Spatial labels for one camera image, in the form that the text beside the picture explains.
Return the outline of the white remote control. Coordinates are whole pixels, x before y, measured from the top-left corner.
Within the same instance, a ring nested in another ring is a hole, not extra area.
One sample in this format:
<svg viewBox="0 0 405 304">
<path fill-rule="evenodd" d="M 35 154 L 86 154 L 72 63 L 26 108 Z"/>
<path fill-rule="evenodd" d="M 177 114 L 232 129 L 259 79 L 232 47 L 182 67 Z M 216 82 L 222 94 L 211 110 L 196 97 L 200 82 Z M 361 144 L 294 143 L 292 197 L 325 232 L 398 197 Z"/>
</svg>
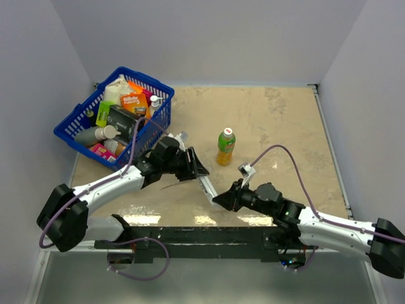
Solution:
<svg viewBox="0 0 405 304">
<path fill-rule="evenodd" d="M 201 189 L 203 190 L 207 200 L 209 201 L 211 207 L 214 208 L 215 210 L 220 210 L 221 206 L 213 201 L 213 198 L 217 197 L 218 193 L 216 192 L 215 188 L 213 187 L 208 176 L 198 177 L 197 181 L 198 181 Z"/>
</svg>

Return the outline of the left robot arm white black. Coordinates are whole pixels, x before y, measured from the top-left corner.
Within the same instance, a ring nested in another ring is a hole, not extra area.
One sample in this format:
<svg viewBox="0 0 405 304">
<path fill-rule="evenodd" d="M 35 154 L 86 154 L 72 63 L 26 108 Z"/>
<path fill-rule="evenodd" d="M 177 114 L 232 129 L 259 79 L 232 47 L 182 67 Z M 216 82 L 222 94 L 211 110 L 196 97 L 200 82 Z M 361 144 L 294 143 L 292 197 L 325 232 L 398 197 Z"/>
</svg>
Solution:
<svg viewBox="0 0 405 304">
<path fill-rule="evenodd" d="M 164 174 L 173 174 L 180 182 L 197 180 L 208 201 L 217 195 L 194 148 L 185 147 L 182 134 L 169 135 L 128 166 L 102 179 L 75 188 L 66 184 L 55 187 L 37 217 L 42 237 L 49 238 L 60 252 L 91 240 L 107 241 L 116 248 L 127 247 L 131 241 L 130 226 L 121 217 L 95 218 L 92 214 L 126 193 L 159 181 Z"/>
</svg>

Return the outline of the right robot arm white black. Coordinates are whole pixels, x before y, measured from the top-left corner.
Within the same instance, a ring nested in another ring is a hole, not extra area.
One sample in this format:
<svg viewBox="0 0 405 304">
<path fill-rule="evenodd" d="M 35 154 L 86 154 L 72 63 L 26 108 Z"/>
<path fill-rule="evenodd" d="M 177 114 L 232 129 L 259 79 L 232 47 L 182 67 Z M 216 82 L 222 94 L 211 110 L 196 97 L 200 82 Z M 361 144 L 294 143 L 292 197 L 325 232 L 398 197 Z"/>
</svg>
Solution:
<svg viewBox="0 0 405 304">
<path fill-rule="evenodd" d="M 332 249 L 370 263 L 385 276 L 404 278 L 404 234 L 389 220 L 361 222 L 314 212 L 284 198 L 269 182 L 250 190 L 238 180 L 213 202 L 228 211 L 246 207 L 271 217 L 284 230 L 282 242 L 290 249 L 300 244 Z"/>
</svg>

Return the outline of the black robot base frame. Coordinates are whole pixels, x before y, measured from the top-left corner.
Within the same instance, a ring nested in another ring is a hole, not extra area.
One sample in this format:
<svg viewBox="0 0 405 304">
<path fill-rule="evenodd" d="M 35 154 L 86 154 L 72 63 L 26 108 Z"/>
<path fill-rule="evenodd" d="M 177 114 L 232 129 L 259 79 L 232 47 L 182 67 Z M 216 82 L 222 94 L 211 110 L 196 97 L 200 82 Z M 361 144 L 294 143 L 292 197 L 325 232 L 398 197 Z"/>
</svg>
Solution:
<svg viewBox="0 0 405 304">
<path fill-rule="evenodd" d="M 129 250 L 134 262 L 149 263 L 164 258 L 251 259 L 280 262 L 292 269 L 310 258 L 311 246 L 292 239 L 275 226 L 256 227 L 153 227 L 124 225 L 123 234 L 111 243 L 96 241 L 98 250 Z"/>
</svg>

